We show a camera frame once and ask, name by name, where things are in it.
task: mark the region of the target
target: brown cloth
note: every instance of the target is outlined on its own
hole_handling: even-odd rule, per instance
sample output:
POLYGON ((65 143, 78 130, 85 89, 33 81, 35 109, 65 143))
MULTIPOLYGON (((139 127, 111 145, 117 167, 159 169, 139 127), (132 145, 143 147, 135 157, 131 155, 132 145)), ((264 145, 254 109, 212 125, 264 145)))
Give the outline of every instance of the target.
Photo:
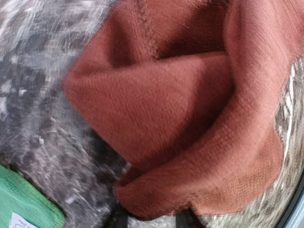
POLYGON ((272 122, 304 37, 303 0, 123 0, 64 81, 132 164, 114 193, 143 219, 242 210, 278 177, 272 122))

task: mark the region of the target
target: gray marble tabletop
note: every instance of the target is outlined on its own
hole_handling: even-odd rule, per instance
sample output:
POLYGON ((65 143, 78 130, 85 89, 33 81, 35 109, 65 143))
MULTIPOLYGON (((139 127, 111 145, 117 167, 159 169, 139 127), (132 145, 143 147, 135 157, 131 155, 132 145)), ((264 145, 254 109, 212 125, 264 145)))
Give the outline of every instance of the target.
MULTIPOLYGON (((67 102, 64 75, 114 0, 0 1, 0 164, 23 175, 66 215, 64 228, 101 228, 127 163, 67 102)), ((246 210, 203 216, 211 228, 273 227, 303 169, 303 68, 291 72, 276 118, 285 143, 282 174, 246 210)), ((174 228, 165 216, 131 228, 174 228)))

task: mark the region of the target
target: white tag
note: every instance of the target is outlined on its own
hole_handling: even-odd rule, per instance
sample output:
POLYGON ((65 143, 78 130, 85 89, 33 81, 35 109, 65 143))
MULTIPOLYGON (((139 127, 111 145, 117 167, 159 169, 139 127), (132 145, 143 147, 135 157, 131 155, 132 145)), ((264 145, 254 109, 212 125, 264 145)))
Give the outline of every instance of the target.
POLYGON ((9 222, 9 228, 37 228, 27 222, 23 217, 16 213, 12 213, 11 219, 9 222))

